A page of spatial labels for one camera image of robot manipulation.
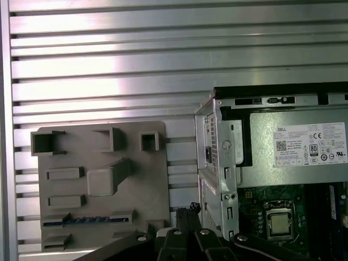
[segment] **white label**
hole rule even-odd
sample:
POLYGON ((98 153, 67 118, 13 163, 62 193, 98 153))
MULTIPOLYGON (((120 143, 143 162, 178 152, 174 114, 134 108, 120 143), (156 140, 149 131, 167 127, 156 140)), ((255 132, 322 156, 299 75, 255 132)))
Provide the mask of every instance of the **white label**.
POLYGON ((330 187, 330 204, 331 204, 331 218, 336 220, 336 204, 335 204, 335 191, 333 186, 330 187))
POLYGON ((204 183, 205 183, 205 185, 208 187, 208 189, 210 189, 211 192, 216 196, 216 191, 215 191, 215 189, 213 188, 213 186, 210 185, 210 184, 209 184, 207 181, 205 181, 205 180, 204 180, 204 183))
POLYGON ((348 163, 343 122, 279 127, 273 137, 275 167, 348 163))

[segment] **corrugated metal wall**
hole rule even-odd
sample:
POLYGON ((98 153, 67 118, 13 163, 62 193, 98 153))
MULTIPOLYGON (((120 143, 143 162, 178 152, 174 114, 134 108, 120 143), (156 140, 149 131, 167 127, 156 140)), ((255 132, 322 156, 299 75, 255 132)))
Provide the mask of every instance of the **corrugated metal wall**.
POLYGON ((41 126, 163 120, 172 210, 197 200, 193 111, 214 86, 348 80, 348 3, 10 0, 20 260, 40 252, 41 126))

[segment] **barcode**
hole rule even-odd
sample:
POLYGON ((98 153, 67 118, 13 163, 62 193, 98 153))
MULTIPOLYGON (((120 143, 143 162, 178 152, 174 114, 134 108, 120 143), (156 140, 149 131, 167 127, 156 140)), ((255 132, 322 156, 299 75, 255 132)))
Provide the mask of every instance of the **barcode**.
POLYGON ((277 151, 286 151, 287 142, 285 140, 277 141, 277 151))

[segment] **80 plus logo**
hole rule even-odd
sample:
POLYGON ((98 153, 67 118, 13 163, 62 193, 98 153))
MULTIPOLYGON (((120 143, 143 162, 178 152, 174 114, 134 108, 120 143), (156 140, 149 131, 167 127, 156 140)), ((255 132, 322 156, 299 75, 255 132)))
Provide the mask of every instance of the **80 plus logo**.
POLYGON ((311 145, 309 146, 309 154, 310 154, 310 156, 312 156, 312 157, 316 157, 316 156, 319 155, 317 144, 311 144, 311 145))

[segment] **cpu socket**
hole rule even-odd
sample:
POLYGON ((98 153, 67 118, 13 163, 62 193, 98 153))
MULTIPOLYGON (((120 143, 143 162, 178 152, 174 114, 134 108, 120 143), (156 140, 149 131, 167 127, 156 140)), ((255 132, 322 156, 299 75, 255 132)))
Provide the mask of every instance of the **cpu socket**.
POLYGON ((286 200, 265 202, 264 209, 267 240, 293 240, 295 212, 293 202, 286 200))

